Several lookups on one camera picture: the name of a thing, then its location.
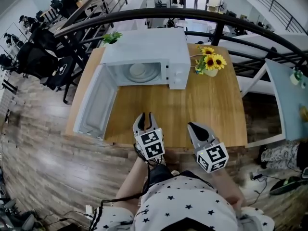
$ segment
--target flower vase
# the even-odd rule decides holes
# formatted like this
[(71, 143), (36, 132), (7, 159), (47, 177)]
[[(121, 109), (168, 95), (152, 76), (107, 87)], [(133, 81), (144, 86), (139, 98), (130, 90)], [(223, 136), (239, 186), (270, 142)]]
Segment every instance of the flower vase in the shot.
[(292, 82), (293, 85), (297, 86), (299, 83), (299, 80), (296, 79), (294, 73), (290, 75), (290, 80)]
[(218, 69), (213, 69), (213, 70), (204, 69), (203, 73), (205, 73), (206, 75), (208, 75), (210, 77), (215, 77), (218, 73)]

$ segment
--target desk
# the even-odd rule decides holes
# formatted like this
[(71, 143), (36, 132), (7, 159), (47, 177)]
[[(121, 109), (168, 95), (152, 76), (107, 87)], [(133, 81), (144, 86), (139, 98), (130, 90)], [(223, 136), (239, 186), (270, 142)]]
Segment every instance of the desk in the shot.
[(274, 137), (249, 143), (247, 147), (259, 146), (281, 140), (294, 141), (308, 137), (308, 123), (304, 123), (299, 109), (301, 106), (308, 107), (308, 88), (302, 89), (300, 83), (295, 86), (290, 81), (292, 69), (288, 66), (266, 59), (265, 64), (252, 79), (250, 85), (242, 90), (245, 96), (251, 87), (268, 73), (274, 88), (274, 93), (279, 110), (282, 133)]
[[(188, 44), (190, 55), (199, 54), (195, 44)], [(170, 90), (167, 85), (119, 87), (105, 133), (107, 142), (132, 145), (132, 125), (142, 112), (153, 112), (163, 129), (165, 146), (192, 148), (187, 131), (190, 121), (210, 126), (226, 146), (247, 144), (243, 102), (228, 51), (215, 47), (229, 63), (216, 77), (196, 75), (191, 69), (186, 90)], [(86, 135), (73, 132), (75, 120), (93, 73), (100, 63), (104, 48), (95, 49), (79, 82), (66, 127), (66, 135)]]

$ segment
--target potted plant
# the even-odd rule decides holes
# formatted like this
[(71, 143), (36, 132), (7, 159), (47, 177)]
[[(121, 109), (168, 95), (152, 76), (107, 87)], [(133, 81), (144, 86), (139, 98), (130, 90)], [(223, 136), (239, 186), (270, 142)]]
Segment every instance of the potted plant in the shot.
[(303, 78), (303, 73), (300, 70), (293, 70), (293, 73), (290, 75), (290, 80), (293, 85), (297, 86), (298, 83), (302, 80)]
[(120, 38), (122, 35), (122, 33), (119, 33), (117, 31), (113, 33), (106, 33), (105, 35), (103, 35), (103, 42), (104, 44), (114, 44), (115, 42), (117, 42), (117, 39)]
[(198, 75), (206, 74), (214, 77), (217, 75), (218, 70), (225, 68), (225, 65), (227, 65), (223, 56), (215, 54), (213, 48), (201, 47), (200, 45), (197, 48), (202, 53), (201, 58), (196, 60), (197, 65), (195, 66), (195, 70)]

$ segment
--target shoe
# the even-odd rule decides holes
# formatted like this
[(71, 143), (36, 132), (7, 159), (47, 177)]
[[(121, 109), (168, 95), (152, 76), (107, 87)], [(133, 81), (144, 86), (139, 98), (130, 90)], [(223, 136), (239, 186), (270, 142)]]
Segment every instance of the shoe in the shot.
[(261, 145), (260, 149), (259, 149), (259, 155), (258, 157), (255, 159), (256, 164), (261, 165), (262, 161), (261, 161), (261, 156), (262, 153), (265, 152), (268, 149), (268, 147), (266, 145)]

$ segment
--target railing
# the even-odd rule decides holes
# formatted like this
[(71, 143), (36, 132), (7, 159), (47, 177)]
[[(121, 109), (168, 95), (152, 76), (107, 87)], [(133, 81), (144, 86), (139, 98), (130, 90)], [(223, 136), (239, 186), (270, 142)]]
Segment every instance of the railing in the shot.
[[(80, 16), (86, 11), (91, 10), (90, 14), (83, 20), (86, 23), (88, 20), (95, 17), (104, 17), (111, 12), (117, 12), (124, 4), (128, 4), (128, 0), (87, 0), (83, 5), (77, 9), (61, 27), (61, 30), (74, 27), (76, 22), (79, 21)], [(66, 37), (61, 39), (64, 47), (71, 49), (71, 55), (81, 68), (85, 67), (89, 57), (86, 52), (91, 52), (91, 49), (97, 47), (102, 40), (102, 35), (106, 33), (109, 26), (114, 27), (113, 23), (101, 24), (99, 26), (89, 26), (86, 30), (77, 30)]]
[[(83, 46), (89, 42), (100, 41), (102, 40), (102, 37), (96, 37), (96, 38), (92, 38), (89, 40), (78, 42), (76, 39), (74, 39), (74, 36), (73, 36), (74, 33), (78, 31), (84, 31), (92, 27), (107, 25), (107, 24), (115, 23), (119, 21), (146, 19), (146, 18), (181, 18), (181, 19), (189, 18), (189, 19), (197, 19), (197, 20), (215, 22), (217, 23), (217, 25), (216, 25), (215, 32), (213, 34), (204, 33), (204, 32), (192, 32), (192, 31), (185, 31), (185, 34), (212, 38), (211, 44), (216, 45), (216, 46), (219, 44), (219, 41), (221, 39), (224, 39), (227, 41), (253, 47), (253, 48), (267, 52), (268, 55), (266, 57), (268, 58), (271, 58), (273, 60), (275, 60), (275, 58), (279, 58), (279, 59), (284, 60), (286, 63), (292, 63), (297, 68), (300, 68), (306, 76), (308, 75), (307, 68), (305, 65), (303, 65), (305, 61), (308, 62), (307, 55), (304, 52), (302, 52), (298, 47), (288, 42), (284, 38), (276, 35), (275, 33), (270, 32), (269, 30), (265, 30), (260, 26), (252, 24), (250, 22), (247, 22), (247, 21), (244, 21), (238, 18), (234, 18), (231, 16), (227, 16), (225, 14), (205, 12), (201, 10), (182, 9), (182, 8), (151, 8), (151, 9), (138, 9), (138, 10), (117, 12), (117, 13), (110, 13), (106, 16), (98, 16), (98, 17), (91, 18), (89, 20), (82, 21), (74, 25), (68, 26), (67, 28), (60, 30), (55, 35), (55, 37), (59, 38), (63, 43), (65, 43), (66, 41), (65, 37), (69, 37), (70, 40), (74, 42), (72, 52), (83, 51), (82, 54), (79, 56), (82, 59), (84, 59), (84, 56), (89, 55), (90, 52), (86, 52)], [(248, 30), (253, 33), (262, 35), (263, 37), (268, 38), (286, 47), (287, 49), (289, 49), (291, 53), (293, 53), (293, 55), (297, 55), (297, 59), (295, 60), (294, 58), (289, 57), (288, 55), (280, 54), (273, 48), (269, 49), (269, 48), (251, 43), (251, 42), (244, 41), (242, 39), (224, 36), (223, 28), (225, 25), (242, 28), (244, 30)], [(237, 55), (237, 56), (241, 56), (247, 59), (259, 61), (261, 63), (265, 62), (264, 58), (258, 58), (258, 57), (248, 55), (242, 52), (230, 51), (229, 53), (231, 55)], [(260, 66), (254, 66), (251, 64), (245, 64), (245, 65), (241, 64), (240, 66), (239, 64), (234, 64), (234, 67), (235, 67), (235, 72), (237, 72), (238, 70), (238, 73), (243, 72), (243, 68), (246, 70), (254, 70), (254, 72), (260, 69)]]
[(261, 2), (292, 33), (307, 33), (301, 24), (276, 0), (257, 0)]

